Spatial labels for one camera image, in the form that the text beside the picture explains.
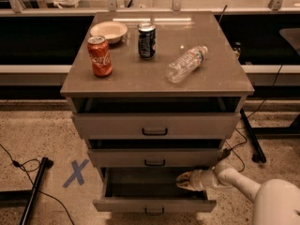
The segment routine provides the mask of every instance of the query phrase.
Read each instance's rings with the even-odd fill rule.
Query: red soda can
[[[112,71],[109,43],[103,36],[90,37],[87,50],[92,60],[94,74],[98,77],[109,76]]]

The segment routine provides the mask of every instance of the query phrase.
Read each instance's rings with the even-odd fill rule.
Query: floor
[[[250,114],[261,104],[260,100],[247,101],[245,111]],[[288,126],[300,113],[300,102],[266,100],[260,110],[250,116],[252,126]],[[86,155],[85,143],[80,139],[70,118],[71,111],[64,100],[0,100],[0,143],[7,149],[13,159],[25,161],[43,157],[51,159],[54,164],[46,171],[41,191],[59,199],[69,211],[76,225],[125,225],[125,224],[251,224],[253,205],[236,189],[229,192],[208,189],[208,197],[217,200],[212,213],[199,214],[164,214],[147,216],[145,214],[99,213],[92,204],[100,198],[102,184],[98,172],[93,168]],[[244,125],[239,122],[237,130],[247,135]],[[228,140],[234,146],[244,138],[235,131]],[[260,143],[267,157],[267,162],[252,162],[253,148],[251,142],[237,147],[234,151],[243,159],[243,175],[263,183],[272,178],[281,178],[300,187],[300,140],[299,137],[262,137]],[[25,172],[11,164],[8,154],[0,148],[0,190],[30,189],[31,183]],[[232,153],[227,161],[237,170],[242,169],[241,160]],[[82,168],[82,184],[69,180],[73,174],[71,163]],[[27,170],[34,170],[35,162],[26,165]],[[37,172],[30,172],[32,179]],[[23,207],[1,208],[0,224],[19,224]],[[56,200],[43,194],[37,195],[35,209],[30,224],[71,224],[63,206]]]

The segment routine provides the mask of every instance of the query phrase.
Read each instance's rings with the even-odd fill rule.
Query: black soda can
[[[150,22],[141,22],[138,28],[140,57],[151,59],[156,53],[156,27]]]

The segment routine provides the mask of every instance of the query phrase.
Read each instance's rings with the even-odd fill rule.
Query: drawer cabinet
[[[159,46],[149,61],[137,51],[137,26],[144,18],[158,20]],[[216,201],[206,191],[181,189],[176,178],[218,163],[253,93],[247,75],[209,12],[99,13],[92,25],[112,20],[128,28],[110,46],[112,74],[94,76],[87,33],[61,91],[103,184],[94,206],[146,215],[212,211]],[[166,65],[182,48],[202,44],[210,54],[203,65],[179,84],[169,82]]]

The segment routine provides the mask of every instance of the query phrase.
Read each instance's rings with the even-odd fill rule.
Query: white robotic arm
[[[254,203],[253,225],[299,225],[300,189],[287,181],[273,179],[260,185],[221,160],[212,170],[194,170],[177,177],[180,188],[237,188]]]

